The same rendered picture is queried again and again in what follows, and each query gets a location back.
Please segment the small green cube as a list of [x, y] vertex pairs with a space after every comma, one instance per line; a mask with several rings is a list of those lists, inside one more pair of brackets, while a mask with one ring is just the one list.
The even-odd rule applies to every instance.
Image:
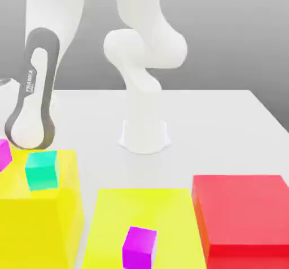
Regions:
[[60, 182], [58, 152], [30, 153], [25, 164], [25, 174], [30, 191], [58, 188]]

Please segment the small magenta cube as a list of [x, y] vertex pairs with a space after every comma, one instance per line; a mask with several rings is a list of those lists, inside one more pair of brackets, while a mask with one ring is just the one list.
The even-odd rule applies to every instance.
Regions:
[[124, 269], [153, 269], [157, 248], [157, 230], [130, 226], [122, 246]]
[[6, 139], [0, 139], [0, 172], [12, 162], [12, 154]]

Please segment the flat large yellow box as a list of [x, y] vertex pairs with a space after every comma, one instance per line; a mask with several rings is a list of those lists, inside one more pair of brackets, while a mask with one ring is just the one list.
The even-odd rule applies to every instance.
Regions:
[[100, 189], [82, 269], [122, 269], [129, 227], [157, 231], [153, 269], [207, 269], [189, 189]]

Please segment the large red box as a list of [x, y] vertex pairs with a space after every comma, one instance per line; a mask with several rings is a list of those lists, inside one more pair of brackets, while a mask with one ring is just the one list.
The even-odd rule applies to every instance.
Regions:
[[289, 186], [280, 175], [195, 175], [207, 269], [289, 269]]

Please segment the tall large yellow box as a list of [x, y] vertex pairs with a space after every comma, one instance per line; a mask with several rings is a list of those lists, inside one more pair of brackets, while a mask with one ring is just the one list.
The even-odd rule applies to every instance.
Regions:
[[56, 189], [30, 191], [29, 153], [13, 150], [0, 172], [0, 269], [74, 269], [84, 210], [73, 150], [59, 150]]

